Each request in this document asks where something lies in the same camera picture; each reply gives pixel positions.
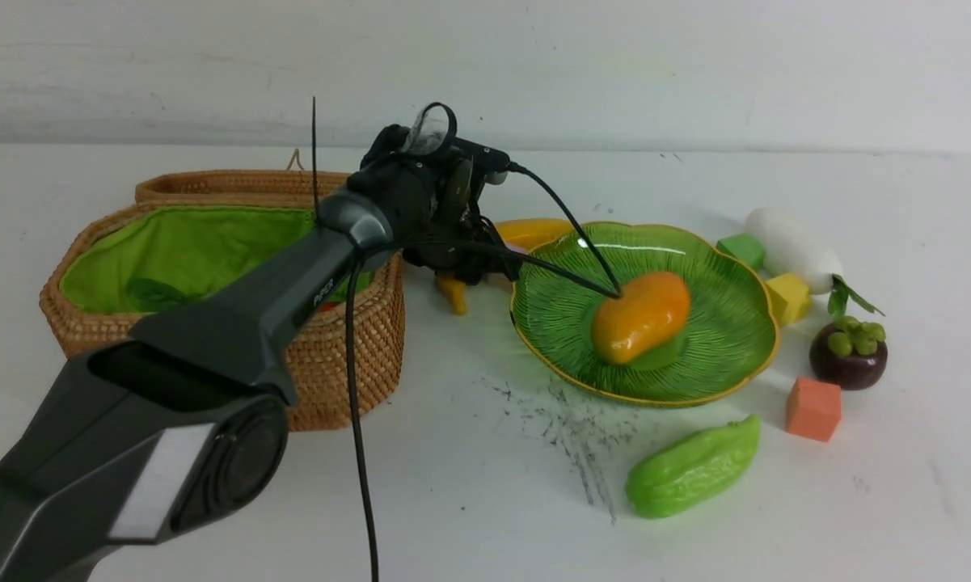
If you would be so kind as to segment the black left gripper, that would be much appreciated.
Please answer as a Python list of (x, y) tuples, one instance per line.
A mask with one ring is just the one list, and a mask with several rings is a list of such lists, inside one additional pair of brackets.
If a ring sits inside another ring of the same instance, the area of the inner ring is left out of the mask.
[(480, 210), (488, 184), (475, 179), (473, 163), (412, 161), (398, 151), (407, 131), (399, 124), (384, 128), (348, 177), (348, 190), (384, 213), (411, 265), (456, 275), (470, 285), (488, 273), (517, 280), (521, 261), (499, 252), (504, 244)]

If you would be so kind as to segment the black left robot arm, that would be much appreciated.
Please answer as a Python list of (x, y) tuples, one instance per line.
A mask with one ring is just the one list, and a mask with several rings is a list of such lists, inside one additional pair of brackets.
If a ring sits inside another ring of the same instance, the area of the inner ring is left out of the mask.
[(204, 301), (148, 314), (69, 357), (0, 461), (0, 581), (86, 581), (122, 546), (155, 546), (244, 508), (288, 444), (285, 351), (344, 281), (400, 248), (440, 270), (452, 248), (503, 255), (459, 224), (499, 150), (384, 128), (319, 202), (319, 224)]

